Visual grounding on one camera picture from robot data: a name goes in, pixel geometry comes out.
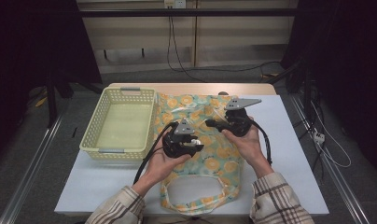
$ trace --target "hand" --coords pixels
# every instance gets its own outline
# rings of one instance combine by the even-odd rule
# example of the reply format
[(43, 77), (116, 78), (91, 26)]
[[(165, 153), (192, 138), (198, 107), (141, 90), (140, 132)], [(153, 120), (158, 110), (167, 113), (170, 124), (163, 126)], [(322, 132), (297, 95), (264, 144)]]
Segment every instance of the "hand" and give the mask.
[(258, 178), (273, 173), (272, 167), (261, 152), (258, 128), (252, 125), (249, 132), (243, 137), (237, 137), (228, 130), (223, 130), (222, 133), (237, 146), (241, 156), (253, 167)]
[(189, 154), (179, 158), (169, 158), (162, 149), (162, 139), (154, 147), (155, 153), (148, 161), (145, 173), (133, 185), (139, 195), (145, 197), (147, 192), (157, 183), (165, 179), (176, 165), (181, 164), (191, 157)]

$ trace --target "metal rail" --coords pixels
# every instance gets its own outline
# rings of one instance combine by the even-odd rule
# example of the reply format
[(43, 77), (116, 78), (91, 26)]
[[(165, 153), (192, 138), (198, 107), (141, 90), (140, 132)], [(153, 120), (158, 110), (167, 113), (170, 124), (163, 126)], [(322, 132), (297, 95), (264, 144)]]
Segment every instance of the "metal rail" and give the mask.
[(82, 9), (63, 11), (32, 9), (31, 15), (61, 17), (295, 17), (324, 16), (325, 8), (161, 8), (161, 9)]
[[(310, 124), (307, 119), (305, 119), (305, 113), (302, 111), (303, 104), (300, 99), (295, 99), (293, 95), (290, 95), (290, 99), (293, 102), (293, 105), (296, 107), (296, 110), (302, 120), (304, 120), (304, 126), (308, 130)], [(320, 145), (316, 143), (317, 147), (316, 150), (319, 152)], [(325, 147), (324, 151), (328, 153), (331, 157), (328, 149)], [(352, 218), (354, 219), (355, 223), (357, 224), (370, 224), (369, 219), (364, 212), (363, 207), (360, 204), (360, 201), (357, 199), (356, 195), (349, 187), (349, 184), (346, 182), (345, 178), (343, 177), (340, 168), (332, 161), (330, 161), (324, 154), (321, 155), (321, 160), (325, 164), (330, 176), (338, 190), (341, 194), (343, 201), (346, 204), (349, 212), (351, 213)]]
[(54, 139), (55, 134), (58, 132), (63, 115), (69, 106), (69, 102), (64, 105), (62, 112), (55, 120), (54, 124), (47, 128), (46, 133), (43, 137), (43, 140), (40, 143), (40, 146), (37, 148), (37, 151), (32, 158), (32, 161), (27, 168), (25, 175), (23, 176), (20, 184), (17, 186), (14, 191), (13, 196), (10, 198), (5, 211), (0, 217), (0, 224), (12, 224), (17, 219), (18, 213), (20, 212), (23, 203), (25, 202), (26, 196), (28, 195), (31, 187), (35, 181), (38, 171), (45, 159), (49, 147), (51, 146), (52, 140)]

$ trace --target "metal gripper jaw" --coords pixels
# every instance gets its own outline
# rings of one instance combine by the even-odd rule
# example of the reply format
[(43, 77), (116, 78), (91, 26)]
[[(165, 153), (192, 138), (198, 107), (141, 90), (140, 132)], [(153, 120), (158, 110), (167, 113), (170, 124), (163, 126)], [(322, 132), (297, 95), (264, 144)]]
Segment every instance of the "metal gripper jaw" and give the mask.
[(250, 129), (250, 118), (246, 114), (244, 109), (247, 106), (261, 103), (259, 99), (231, 99), (226, 105), (226, 120), (215, 121), (214, 119), (208, 119), (205, 121), (208, 127), (215, 127), (219, 132), (224, 129), (229, 130), (237, 137), (242, 137), (247, 134)]
[(195, 130), (191, 128), (185, 119), (176, 123), (173, 129), (162, 138), (162, 145), (165, 154), (170, 158), (178, 158), (189, 154), (191, 157), (203, 149), (203, 145), (197, 136), (193, 135)]

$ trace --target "wrist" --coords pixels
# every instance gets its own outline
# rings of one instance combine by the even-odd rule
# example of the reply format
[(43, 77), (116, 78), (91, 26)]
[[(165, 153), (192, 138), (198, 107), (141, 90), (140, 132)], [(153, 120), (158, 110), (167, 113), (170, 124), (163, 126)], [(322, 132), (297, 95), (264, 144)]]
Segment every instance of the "wrist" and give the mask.
[(133, 185), (133, 190), (140, 196), (145, 197), (147, 192), (155, 185), (157, 181), (153, 180), (149, 175), (142, 175)]
[(262, 178), (265, 175), (273, 173), (273, 168), (262, 154), (248, 163), (255, 171), (257, 178)]

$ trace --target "plastic bag with orange pattern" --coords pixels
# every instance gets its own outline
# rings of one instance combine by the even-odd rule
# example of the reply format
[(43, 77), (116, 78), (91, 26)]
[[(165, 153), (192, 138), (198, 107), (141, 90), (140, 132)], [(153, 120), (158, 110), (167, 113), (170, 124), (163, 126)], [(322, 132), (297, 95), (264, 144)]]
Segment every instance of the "plastic bag with orange pattern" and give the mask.
[[(186, 118), (195, 129), (195, 134), (204, 144), (184, 164), (174, 168), (171, 174), (161, 181), (161, 206), (183, 215), (195, 216), (212, 212), (222, 204), (233, 201), (240, 190), (240, 178), (244, 160), (235, 145), (222, 133), (206, 126), (207, 119), (225, 119), (225, 106), (231, 96), (212, 95), (166, 95), (158, 93), (159, 107), (154, 122), (155, 138), (171, 121)], [(177, 178), (204, 176), (214, 178), (222, 190), (217, 195), (193, 198), (186, 203), (171, 203), (169, 185)]]

